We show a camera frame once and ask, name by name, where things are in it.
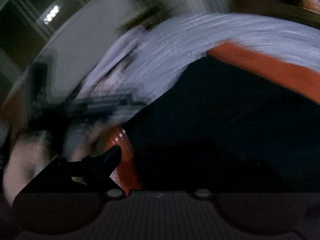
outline black fabric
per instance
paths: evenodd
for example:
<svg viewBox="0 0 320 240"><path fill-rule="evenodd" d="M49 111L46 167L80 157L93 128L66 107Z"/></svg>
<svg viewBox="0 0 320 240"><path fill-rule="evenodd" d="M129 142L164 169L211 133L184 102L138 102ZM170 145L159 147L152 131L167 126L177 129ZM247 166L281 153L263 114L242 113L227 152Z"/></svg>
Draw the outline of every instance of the black fabric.
<svg viewBox="0 0 320 240"><path fill-rule="evenodd" d="M320 190L320 106L213 57L191 63L123 127L146 187L196 184L215 168L222 182L234 163L253 161L297 191Z"/></svg>

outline gray ribbed panel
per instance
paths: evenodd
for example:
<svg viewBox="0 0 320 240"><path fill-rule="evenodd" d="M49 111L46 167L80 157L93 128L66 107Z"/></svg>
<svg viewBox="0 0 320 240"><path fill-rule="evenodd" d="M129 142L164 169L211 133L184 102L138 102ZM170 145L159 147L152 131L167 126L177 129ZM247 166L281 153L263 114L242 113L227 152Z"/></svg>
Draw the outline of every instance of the gray ribbed panel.
<svg viewBox="0 0 320 240"><path fill-rule="evenodd" d="M129 198L109 202L90 225L61 236L24 232L17 239L32 240L301 240L295 233L254 236L225 223L211 203L197 201L186 193L132 193Z"/></svg>

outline orange object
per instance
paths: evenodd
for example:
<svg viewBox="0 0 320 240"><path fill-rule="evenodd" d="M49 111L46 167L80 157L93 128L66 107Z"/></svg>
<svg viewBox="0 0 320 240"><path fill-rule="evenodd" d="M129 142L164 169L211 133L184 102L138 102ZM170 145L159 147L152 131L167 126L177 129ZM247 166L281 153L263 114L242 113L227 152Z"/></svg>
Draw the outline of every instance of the orange object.
<svg viewBox="0 0 320 240"><path fill-rule="evenodd" d="M226 41L207 51L225 63L270 80L320 104L320 74Z"/></svg>
<svg viewBox="0 0 320 240"><path fill-rule="evenodd" d="M127 195L132 189L141 189L142 186L138 182L138 176L134 170L133 148L125 130L120 125L115 126L107 131L106 137L105 151L114 145L119 145L121 147L122 158L120 164L116 168L120 187Z"/></svg>

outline bright white light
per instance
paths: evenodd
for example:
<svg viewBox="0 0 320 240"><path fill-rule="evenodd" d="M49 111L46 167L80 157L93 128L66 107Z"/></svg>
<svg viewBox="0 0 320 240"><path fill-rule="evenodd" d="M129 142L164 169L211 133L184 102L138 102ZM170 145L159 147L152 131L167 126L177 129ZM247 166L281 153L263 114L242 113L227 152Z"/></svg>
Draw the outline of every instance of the bright white light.
<svg viewBox="0 0 320 240"><path fill-rule="evenodd" d="M57 15L59 12L60 7L58 5L55 5L53 9L50 11L50 13L47 15L47 17L43 20L44 24L48 24L49 22L52 21L52 19Z"/></svg>

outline dark circular disc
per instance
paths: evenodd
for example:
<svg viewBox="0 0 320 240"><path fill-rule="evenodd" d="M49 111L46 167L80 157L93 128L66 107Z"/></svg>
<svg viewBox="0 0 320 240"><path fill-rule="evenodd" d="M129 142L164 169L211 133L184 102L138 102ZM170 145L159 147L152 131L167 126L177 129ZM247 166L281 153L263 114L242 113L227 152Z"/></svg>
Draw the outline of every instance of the dark circular disc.
<svg viewBox="0 0 320 240"><path fill-rule="evenodd" d="M217 206L231 225L258 234L289 231L306 210L304 198L297 193L222 193Z"/></svg>
<svg viewBox="0 0 320 240"><path fill-rule="evenodd" d="M17 217L32 232L61 234L79 229L100 213L97 193L22 193L13 202Z"/></svg>

